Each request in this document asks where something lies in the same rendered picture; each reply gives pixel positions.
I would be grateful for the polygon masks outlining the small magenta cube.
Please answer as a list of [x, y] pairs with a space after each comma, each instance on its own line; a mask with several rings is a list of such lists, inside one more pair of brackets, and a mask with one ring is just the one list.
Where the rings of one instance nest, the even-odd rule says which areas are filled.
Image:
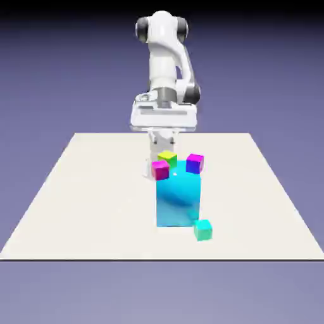
[[151, 163], [151, 173], [156, 181], [165, 180], [169, 178], [170, 166], [165, 160], [153, 161]]

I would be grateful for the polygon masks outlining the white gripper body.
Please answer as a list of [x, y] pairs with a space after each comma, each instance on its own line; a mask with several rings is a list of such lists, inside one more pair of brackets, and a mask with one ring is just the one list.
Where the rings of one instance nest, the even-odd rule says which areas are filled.
[[156, 101], [134, 102], [130, 126], [136, 131], [170, 128], [191, 132], [197, 126], [197, 107], [171, 102], [169, 108], [159, 108]]

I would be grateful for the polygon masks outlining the small yellow-green cube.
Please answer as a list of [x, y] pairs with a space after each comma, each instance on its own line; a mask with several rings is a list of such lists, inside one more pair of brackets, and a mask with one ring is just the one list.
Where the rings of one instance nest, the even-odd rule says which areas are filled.
[[170, 168], [175, 168], [177, 166], [177, 154], [172, 151], [164, 150], [158, 154], [158, 160], [166, 161]]

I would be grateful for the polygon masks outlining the small blue cube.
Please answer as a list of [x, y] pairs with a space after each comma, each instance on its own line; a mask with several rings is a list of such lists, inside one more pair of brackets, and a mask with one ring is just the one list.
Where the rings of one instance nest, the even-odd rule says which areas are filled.
[[200, 174], [204, 167], [204, 156], [190, 153], [186, 159], [186, 172]]

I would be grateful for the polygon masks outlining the large cyan box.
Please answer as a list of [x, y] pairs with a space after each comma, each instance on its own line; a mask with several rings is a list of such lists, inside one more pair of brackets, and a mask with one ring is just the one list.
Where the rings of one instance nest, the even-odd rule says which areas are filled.
[[158, 227], [191, 227], [199, 219], [201, 176], [186, 171], [186, 161], [177, 161], [169, 178], [156, 182]]

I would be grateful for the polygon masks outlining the small turquoise cube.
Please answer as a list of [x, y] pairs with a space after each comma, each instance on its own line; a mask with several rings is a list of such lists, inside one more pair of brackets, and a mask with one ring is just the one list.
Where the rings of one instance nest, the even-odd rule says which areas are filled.
[[209, 220], [197, 220], [194, 224], [194, 235], [198, 241], [211, 239], [213, 236], [213, 227]]

